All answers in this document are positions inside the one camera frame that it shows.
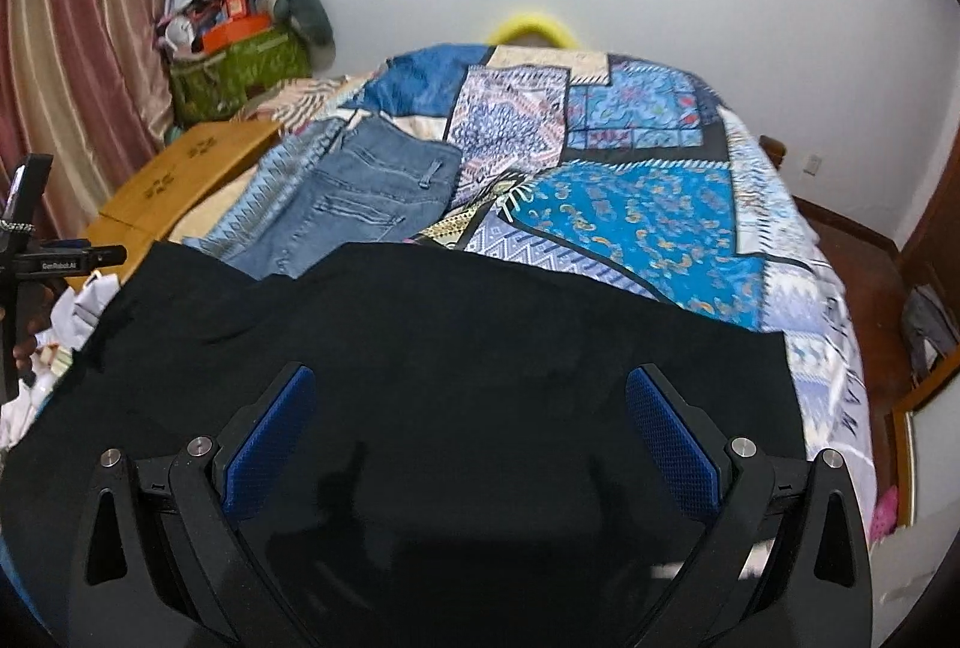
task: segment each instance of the metal screw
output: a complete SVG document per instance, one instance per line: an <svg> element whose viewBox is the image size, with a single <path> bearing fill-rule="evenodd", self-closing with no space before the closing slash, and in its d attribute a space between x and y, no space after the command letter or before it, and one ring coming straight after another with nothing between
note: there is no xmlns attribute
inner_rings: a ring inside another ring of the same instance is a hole
<svg viewBox="0 0 960 648"><path fill-rule="evenodd" d="M105 466L109 469L111 466L115 466L117 461L120 461L121 453L115 447L112 447L110 450L104 450L100 455L100 466Z"/></svg>
<svg viewBox="0 0 960 648"><path fill-rule="evenodd" d="M831 469L840 469L844 464L843 454L839 450L834 450L832 447L824 450L824 464L829 466Z"/></svg>
<svg viewBox="0 0 960 648"><path fill-rule="evenodd" d="M757 446L753 440L748 440L747 437L737 437L730 443L730 447L741 459L749 459L757 454Z"/></svg>
<svg viewBox="0 0 960 648"><path fill-rule="evenodd" d="M196 459L208 454L211 447L213 447L213 442L210 442L210 437L197 437L195 440L187 442L186 452Z"/></svg>

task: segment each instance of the pink curtain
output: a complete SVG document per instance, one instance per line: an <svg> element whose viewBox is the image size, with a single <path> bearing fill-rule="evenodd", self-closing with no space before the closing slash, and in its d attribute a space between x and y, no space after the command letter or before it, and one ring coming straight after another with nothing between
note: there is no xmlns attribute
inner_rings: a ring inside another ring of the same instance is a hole
<svg viewBox="0 0 960 648"><path fill-rule="evenodd" d="M0 189L27 152L54 170L37 213L75 236L161 146L171 98L152 27L163 0L0 0Z"/></svg>

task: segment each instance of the gray bag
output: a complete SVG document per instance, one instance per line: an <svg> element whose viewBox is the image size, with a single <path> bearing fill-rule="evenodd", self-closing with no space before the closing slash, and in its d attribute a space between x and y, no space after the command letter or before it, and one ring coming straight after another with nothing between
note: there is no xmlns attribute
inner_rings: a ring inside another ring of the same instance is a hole
<svg viewBox="0 0 960 648"><path fill-rule="evenodd" d="M916 383L927 378L933 365L960 344L953 318L930 285L910 291L901 316L901 333Z"/></svg>

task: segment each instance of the wall socket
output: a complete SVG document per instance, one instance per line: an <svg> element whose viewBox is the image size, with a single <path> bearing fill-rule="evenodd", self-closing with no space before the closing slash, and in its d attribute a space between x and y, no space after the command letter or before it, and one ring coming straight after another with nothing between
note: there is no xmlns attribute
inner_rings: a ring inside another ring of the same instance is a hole
<svg viewBox="0 0 960 648"><path fill-rule="evenodd" d="M816 176L822 162L824 162L824 159L819 155L806 156L806 163L803 164L803 173L805 175Z"/></svg>

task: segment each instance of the patchwork quilt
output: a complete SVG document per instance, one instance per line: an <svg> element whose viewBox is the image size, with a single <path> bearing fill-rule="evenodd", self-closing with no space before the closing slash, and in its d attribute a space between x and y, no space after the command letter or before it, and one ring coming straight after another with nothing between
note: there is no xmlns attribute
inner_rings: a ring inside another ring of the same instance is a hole
<svg viewBox="0 0 960 648"><path fill-rule="evenodd" d="M444 45L391 59L334 113L461 148L453 209L418 242L784 332L808 455L843 453L869 525L870 413L843 285L698 76L601 52Z"/></svg>

